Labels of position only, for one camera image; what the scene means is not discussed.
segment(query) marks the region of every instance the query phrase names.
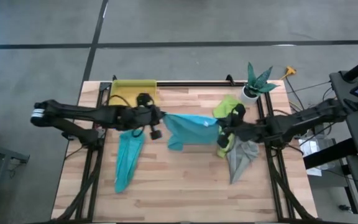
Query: gray floor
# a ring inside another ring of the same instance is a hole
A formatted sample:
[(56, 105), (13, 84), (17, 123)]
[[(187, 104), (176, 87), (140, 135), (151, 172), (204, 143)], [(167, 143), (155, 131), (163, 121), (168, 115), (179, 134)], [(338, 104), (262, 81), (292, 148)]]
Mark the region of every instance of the gray floor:
[[(0, 0), (0, 44), (90, 43), (102, 0)], [(99, 42), (357, 40), (358, 0), (154, 1), (110, 0)], [(0, 223), (49, 219), (67, 142), (52, 128), (29, 122), (36, 101), (76, 103), (89, 49), (0, 50), (0, 145), (31, 154), (27, 166), (6, 178)], [(222, 80), (246, 78), (287, 65), (295, 89), (329, 80), (328, 74), (358, 63), (358, 45), (98, 49), (90, 80)], [(303, 104), (319, 103), (325, 84), (298, 92)], [(346, 124), (331, 137), (347, 139)], [(337, 209), (342, 189), (313, 188), (324, 220), (358, 223)]]

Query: fabric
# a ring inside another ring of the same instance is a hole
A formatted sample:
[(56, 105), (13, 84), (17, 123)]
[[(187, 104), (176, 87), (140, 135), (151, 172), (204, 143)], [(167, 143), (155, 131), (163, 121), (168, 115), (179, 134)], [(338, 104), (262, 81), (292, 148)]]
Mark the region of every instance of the fabric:
[[(237, 104), (241, 103), (241, 101), (235, 99), (231, 95), (226, 95), (222, 102), (213, 110), (214, 118), (225, 118), (232, 110), (237, 106)], [(216, 154), (219, 157), (224, 158), (226, 153), (231, 149), (234, 142), (234, 135), (231, 134), (229, 136), (229, 144), (225, 148), (218, 148), (218, 151)]]
[(226, 158), (229, 162), (230, 184), (239, 180), (249, 164), (258, 157), (259, 147), (252, 141), (243, 142), (239, 137), (234, 138), (234, 144)]
[(219, 125), (215, 118), (191, 114), (169, 114), (163, 122), (172, 133), (168, 148), (182, 151), (184, 144), (216, 144)]
[(241, 101), (235, 99), (232, 95), (224, 96), (222, 102), (213, 110), (214, 118), (225, 118)]
[(139, 137), (132, 136), (132, 131), (126, 131), (119, 136), (119, 147), (116, 166), (115, 191), (124, 191), (134, 177), (137, 160), (142, 151), (145, 136), (142, 133)]

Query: green cloth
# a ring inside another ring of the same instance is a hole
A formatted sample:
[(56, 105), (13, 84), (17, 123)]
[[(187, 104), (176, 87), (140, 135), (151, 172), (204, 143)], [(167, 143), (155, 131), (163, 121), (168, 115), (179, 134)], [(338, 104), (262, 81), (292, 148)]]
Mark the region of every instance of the green cloth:
[[(241, 103), (241, 101), (233, 98), (232, 95), (226, 95), (222, 102), (213, 110), (212, 114), (214, 118), (225, 118), (228, 114), (237, 106), (237, 104)], [(229, 144), (225, 148), (219, 148), (217, 151), (217, 155), (219, 157), (224, 158), (226, 153), (233, 147), (234, 135), (231, 134), (229, 136)]]

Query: blue cloth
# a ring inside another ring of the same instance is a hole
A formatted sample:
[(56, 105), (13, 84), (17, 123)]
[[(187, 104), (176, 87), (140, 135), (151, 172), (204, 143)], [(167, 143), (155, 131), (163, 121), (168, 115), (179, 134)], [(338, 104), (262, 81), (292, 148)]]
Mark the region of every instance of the blue cloth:
[(184, 144), (216, 144), (218, 140), (219, 125), (215, 118), (167, 113), (163, 121), (172, 133), (168, 141), (169, 149), (182, 151)]
[[(140, 130), (135, 130), (134, 135), (138, 135)], [(139, 154), (142, 151), (144, 143), (144, 134), (135, 138), (132, 131), (126, 131), (119, 136), (119, 147), (116, 166), (115, 191), (120, 193), (124, 191), (132, 178), (136, 169), (136, 163)]]

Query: butcher block tabletop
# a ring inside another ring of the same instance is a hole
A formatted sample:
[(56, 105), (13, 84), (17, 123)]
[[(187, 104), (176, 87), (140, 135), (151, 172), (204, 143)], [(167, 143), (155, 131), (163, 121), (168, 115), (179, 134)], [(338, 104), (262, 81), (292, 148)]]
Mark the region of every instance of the butcher block tabletop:
[[(279, 85), (270, 92), (273, 109), (291, 113), (284, 82), (270, 82)], [(99, 84), (84, 82), (78, 103), (80, 106), (96, 106)], [(241, 88), (157, 86), (155, 104), (169, 113), (212, 116), (212, 110), (225, 95), (238, 98)], [(261, 99), (267, 115), (264, 97)], [(246, 106), (246, 110), (244, 120), (247, 122), (255, 122), (259, 118), (256, 104)], [(83, 128), (92, 125), (87, 121), (75, 123)], [(157, 129), (161, 130), (162, 138), (152, 141), (149, 137), (150, 129), (145, 128), (146, 140), (134, 178), (120, 194), (114, 191), (120, 133), (112, 129), (107, 131), (94, 222), (277, 221), (263, 144), (259, 144), (258, 158), (244, 171), (239, 181), (231, 185), (227, 161), (216, 155), (217, 145), (185, 145), (182, 152), (171, 151), (167, 147), (171, 133), (163, 124), (158, 125)], [(71, 141), (67, 154), (80, 147), (78, 141)], [(78, 193), (85, 158), (86, 149), (82, 149), (64, 162), (52, 218), (61, 215)], [(317, 217), (302, 155), (288, 148), (283, 150), (283, 158), (291, 191), (307, 211)], [(89, 192), (85, 211), (88, 208)], [(281, 191), (280, 198), (285, 217), (288, 217)]]

